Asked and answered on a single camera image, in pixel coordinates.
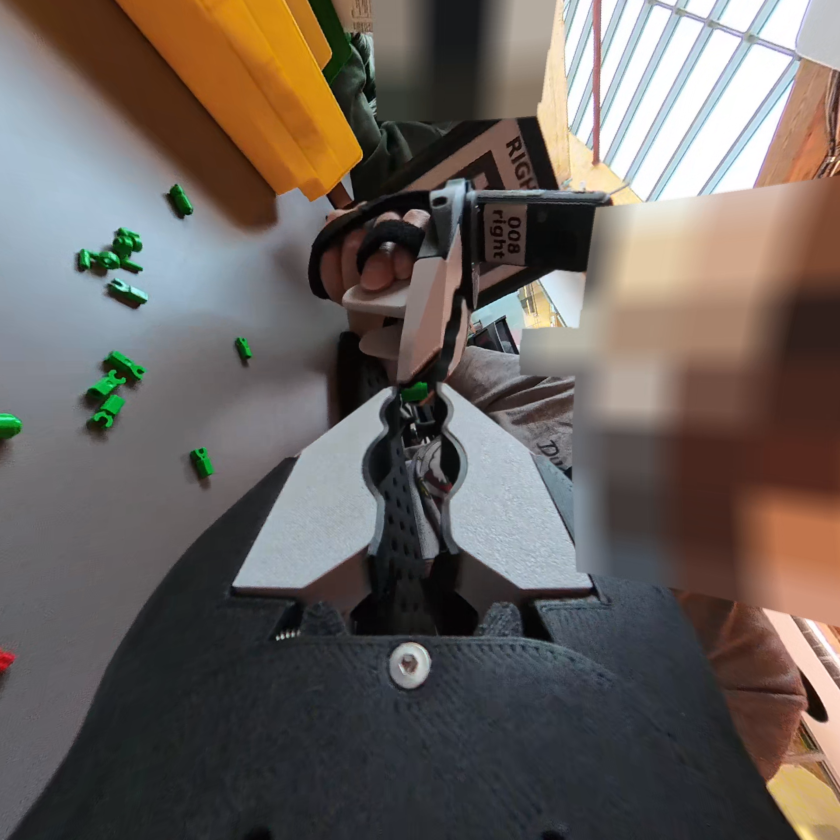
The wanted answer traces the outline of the pile of green lego clips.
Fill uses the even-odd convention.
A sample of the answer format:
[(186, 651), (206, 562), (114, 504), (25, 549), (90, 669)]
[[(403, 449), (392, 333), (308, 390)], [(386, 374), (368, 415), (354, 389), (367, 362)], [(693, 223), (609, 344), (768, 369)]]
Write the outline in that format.
[[(181, 184), (172, 185), (165, 194), (165, 198), (178, 218), (185, 219), (193, 215), (193, 202)], [(77, 267), (79, 271), (90, 270), (95, 266), (106, 271), (125, 270), (132, 275), (139, 275), (143, 267), (137, 262), (136, 257), (143, 246), (143, 238), (139, 232), (121, 226), (115, 231), (110, 248), (100, 251), (87, 248), (79, 250)], [(108, 281), (106, 294), (133, 310), (140, 309), (150, 299), (146, 291), (117, 276)], [(234, 348), (242, 362), (249, 362), (253, 358), (249, 342), (245, 337), (237, 337)], [(87, 388), (84, 397), (92, 410), (87, 425), (91, 429), (106, 432), (113, 427), (126, 404), (120, 388), (142, 383), (147, 368), (126, 353), (111, 350), (104, 357), (101, 369), (102, 375)], [(199, 481), (207, 481), (215, 474), (214, 463), (207, 447), (190, 450), (188, 459)]]

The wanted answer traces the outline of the yellow plastic bin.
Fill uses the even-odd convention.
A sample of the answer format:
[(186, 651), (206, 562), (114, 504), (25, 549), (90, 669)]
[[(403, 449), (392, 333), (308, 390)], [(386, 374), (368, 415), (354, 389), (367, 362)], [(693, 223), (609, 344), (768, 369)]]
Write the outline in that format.
[(361, 161), (309, 2), (118, 5), (276, 193), (326, 196)]

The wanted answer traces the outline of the black white marker placard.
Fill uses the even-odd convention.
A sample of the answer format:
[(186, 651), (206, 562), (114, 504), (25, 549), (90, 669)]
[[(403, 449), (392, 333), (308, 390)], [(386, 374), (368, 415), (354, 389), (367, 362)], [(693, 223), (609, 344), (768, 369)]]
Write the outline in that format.
[(435, 190), (466, 179), (479, 190), (557, 190), (559, 181), (536, 117), (464, 121), (397, 165), (392, 156), (353, 171), (358, 200)]

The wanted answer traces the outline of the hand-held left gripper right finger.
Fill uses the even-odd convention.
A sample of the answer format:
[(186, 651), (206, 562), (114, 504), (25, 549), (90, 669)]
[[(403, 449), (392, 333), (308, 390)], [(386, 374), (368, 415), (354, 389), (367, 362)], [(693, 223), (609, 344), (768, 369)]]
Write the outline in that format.
[(570, 532), (536, 456), (450, 385), (437, 388), (441, 553), (429, 601), (442, 631), (471, 631), (493, 604), (587, 599)]

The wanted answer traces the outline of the red ceiling pipe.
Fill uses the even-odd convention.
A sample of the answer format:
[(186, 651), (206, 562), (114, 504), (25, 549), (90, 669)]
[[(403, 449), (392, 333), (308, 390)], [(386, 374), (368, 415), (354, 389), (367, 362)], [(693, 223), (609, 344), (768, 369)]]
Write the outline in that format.
[(603, 1), (592, 2), (592, 165), (602, 162), (602, 61), (603, 61)]

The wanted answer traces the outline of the person's grey printed shirt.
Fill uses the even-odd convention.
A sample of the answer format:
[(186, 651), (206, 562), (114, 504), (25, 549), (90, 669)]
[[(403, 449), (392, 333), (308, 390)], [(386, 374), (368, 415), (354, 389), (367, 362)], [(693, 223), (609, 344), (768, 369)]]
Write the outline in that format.
[[(523, 375), (517, 355), (468, 346), (447, 383), (534, 454), (572, 477), (572, 376)], [(808, 707), (800, 669), (760, 608), (673, 593), (696, 631), (738, 735), (770, 782)]]

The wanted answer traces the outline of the green plastic bin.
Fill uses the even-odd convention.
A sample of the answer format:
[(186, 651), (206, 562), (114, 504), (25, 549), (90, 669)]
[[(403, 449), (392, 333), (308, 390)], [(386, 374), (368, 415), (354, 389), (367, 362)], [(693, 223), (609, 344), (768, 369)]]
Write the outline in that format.
[(333, 1), (308, 2), (331, 49), (331, 57), (322, 73), (328, 84), (332, 84), (351, 58), (350, 36), (344, 32)]

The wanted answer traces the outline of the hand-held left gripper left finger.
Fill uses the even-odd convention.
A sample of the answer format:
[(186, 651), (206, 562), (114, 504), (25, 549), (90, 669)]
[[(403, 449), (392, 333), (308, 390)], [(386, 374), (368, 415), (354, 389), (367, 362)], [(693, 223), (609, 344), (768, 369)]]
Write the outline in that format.
[(323, 602), (348, 623), (370, 593), (381, 516), (366, 459), (385, 437), (386, 387), (303, 449), (233, 581), (237, 595)]

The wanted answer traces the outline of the dark green jacket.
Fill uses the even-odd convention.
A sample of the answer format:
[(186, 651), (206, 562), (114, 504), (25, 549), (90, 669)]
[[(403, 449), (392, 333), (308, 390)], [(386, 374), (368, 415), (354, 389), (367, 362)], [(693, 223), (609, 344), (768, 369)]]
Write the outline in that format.
[(353, 34), (350, 50), (331, 90), (362, 150), (350, 174), (354, 199), (362, 202), (380, 195), (385, 182), (459, 123), (379, 120), (372, 36)]

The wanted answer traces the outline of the person's right hand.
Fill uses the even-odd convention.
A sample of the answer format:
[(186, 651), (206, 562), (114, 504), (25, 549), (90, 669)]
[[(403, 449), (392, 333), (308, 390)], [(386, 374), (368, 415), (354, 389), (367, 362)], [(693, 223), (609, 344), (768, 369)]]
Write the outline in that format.
[(385, 242), (358, 271), (356, 256), (364, 242), (365, 231), (348, 233), (341, 244), (333, 246), (321, 258), (321, 277), (329, 299), (342, 303), (343, 295), (355, 286), (367, 291), (382, 291), (399, 280), (410, 280), (414, 257), (401, 245)]

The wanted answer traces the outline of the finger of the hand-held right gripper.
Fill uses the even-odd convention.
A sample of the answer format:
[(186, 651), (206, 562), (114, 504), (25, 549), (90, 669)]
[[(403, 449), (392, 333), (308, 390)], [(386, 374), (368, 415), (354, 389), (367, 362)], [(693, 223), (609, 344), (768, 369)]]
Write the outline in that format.
[(461, 259), (419, 259), (407, 288), (395, 382), (406, 386), (435, 362), (445, 343), (454, 296), (461, 282)]
[(427, 381), (433, 389), (446, 382), (459, 366), (467, 346), (470, 319), (476, 303), (476, 268), (463, 268), (461, 282), (444, 308), (442, 346), (429, 363)]

